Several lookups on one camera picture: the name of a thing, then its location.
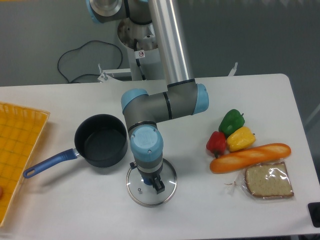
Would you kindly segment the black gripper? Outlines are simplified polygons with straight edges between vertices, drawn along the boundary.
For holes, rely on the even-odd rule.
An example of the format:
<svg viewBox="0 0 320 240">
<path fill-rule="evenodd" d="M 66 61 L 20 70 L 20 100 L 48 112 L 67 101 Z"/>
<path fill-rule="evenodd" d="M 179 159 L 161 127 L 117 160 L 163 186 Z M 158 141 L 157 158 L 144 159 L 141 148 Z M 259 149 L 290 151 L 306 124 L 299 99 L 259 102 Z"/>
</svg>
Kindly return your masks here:
<svg viewBox="0 0 320 240">
<path fill-rule="evenodd" d="M 143 182 L 145 184 L 152 184 L 153 188 L 155 189 L 157 194 L 160 194 L 165 191 L 165 185 L 163 181 L 161 180 L 161 170 L 158 169 L 155 172 L 144 172 L 140 169 L 138 169 L 138 172 L 140 173 Z"/>
</svg>

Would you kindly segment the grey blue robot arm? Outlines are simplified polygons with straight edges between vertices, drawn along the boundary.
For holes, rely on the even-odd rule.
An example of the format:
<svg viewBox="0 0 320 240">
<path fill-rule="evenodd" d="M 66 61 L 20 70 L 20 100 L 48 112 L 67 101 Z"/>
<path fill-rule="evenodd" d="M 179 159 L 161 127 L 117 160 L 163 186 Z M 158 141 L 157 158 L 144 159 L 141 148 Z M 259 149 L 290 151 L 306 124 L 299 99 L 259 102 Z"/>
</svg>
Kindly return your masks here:
<svg viewBox="0 0 320 240">
<path fill-rule="evenodd" d="M 121 97 L 130 148 L 145 184 L 157 193 L 161 180 L 163 139 L 157 123 L 195 115 L 209 107 L 204 85 L 197 84 L 185 45 L 179 6 L 175 0 L 88 0 L 98 23 L 119 21 L 118 39 L 127 48 L 132 77 L 149 80 L 164 75 L 167 91 L 148 94 L 132 89 Z"/>
</svg>

